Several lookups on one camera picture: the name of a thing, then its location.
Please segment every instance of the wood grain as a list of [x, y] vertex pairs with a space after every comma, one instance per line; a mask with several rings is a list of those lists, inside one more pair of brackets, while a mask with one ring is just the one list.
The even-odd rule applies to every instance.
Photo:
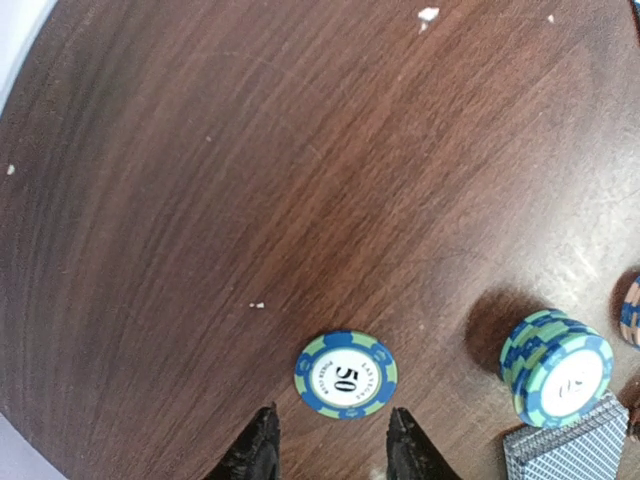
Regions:
[[465, 479], [505, 478], [527, 309], [638, 373], [628, 5], [454, 0], [419, 34], [424, 7], [60, 1], [0, 120], [0, 411], [65, 475], [198, 478], [276, 401], [285, 478], [368, 478], [391, 407], [331, 421], [292, 383], [335, 328], [387, 344]]

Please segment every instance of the poker chip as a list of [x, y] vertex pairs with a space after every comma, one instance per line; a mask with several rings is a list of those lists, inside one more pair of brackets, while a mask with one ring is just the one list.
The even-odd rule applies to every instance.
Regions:
[[640, 350], [640, 325], [638, 316], [640, 315], [640, 277], [629, 288], [627, 296], [622, 304], [622, 314], [620, 316], [620, 332], [624, 339]]
[[613, 371], [609, 343], [560, 310], [524, 319], [500, 355], [500, 374], [523, 422], [558, 428], [580, 420], [604, 394]]
[[336, 419], [362, 418], [393, 396], [398, 368], [374, 337], [341, 330], [321, 335], [296, 362], [296, 389], [316, 412]]

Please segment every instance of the brown wooden surface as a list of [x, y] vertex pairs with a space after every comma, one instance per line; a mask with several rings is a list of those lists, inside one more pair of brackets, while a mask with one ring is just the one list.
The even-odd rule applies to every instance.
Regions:
[[65, 475], [197, 478], [275, 400], [285, 478], [368, 478], [390, 407], [332, 421], [292, 383], [341, 327], [465, 479], [505, 477], [493, 370], [538, 305], [640, 395], [610, 316], [640, 261], [629, 6], [454, 0], [418, 34], [425, 6], [60, 2], [0, 121], [0, 407]]

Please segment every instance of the wooden table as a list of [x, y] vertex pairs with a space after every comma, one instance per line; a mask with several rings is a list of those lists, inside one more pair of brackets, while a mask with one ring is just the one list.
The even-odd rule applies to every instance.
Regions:
[[336, 328], [393, 351], [465, 479], [505, 478], [497, 356], [537, 306], [640, 396], [630, 6], [454, 0], [420, 33], [425, 6], [60, 1], [0, 121], [0, 411], [65, 475], [196, 479], [274, 400], [285, 478], [368, 478], [390, 406], [293, 386]]

